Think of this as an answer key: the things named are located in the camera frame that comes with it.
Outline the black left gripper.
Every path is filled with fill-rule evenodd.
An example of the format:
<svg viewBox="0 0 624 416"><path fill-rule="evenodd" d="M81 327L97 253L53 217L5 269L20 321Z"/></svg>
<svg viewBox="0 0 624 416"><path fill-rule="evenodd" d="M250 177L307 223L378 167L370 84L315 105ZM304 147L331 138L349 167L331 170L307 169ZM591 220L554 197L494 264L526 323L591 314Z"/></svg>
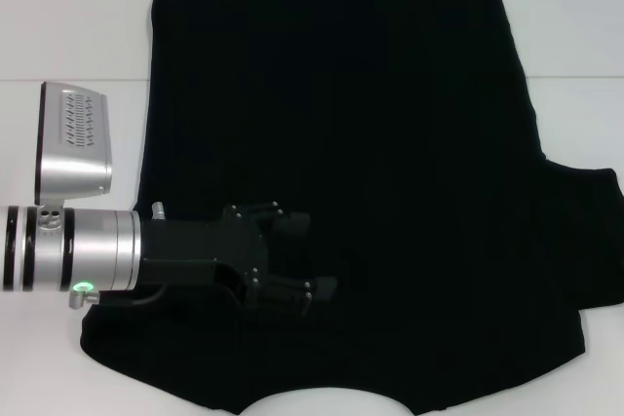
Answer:
<svg viewBox="0 0 624 416"><path fill-rule="evenodd" d="M267 276L266 242L303 242L310 223L277 201L232 205L213 221L143 220L138 284L220 287L242 306L305 317L332 300L337 278Z"/></svg>

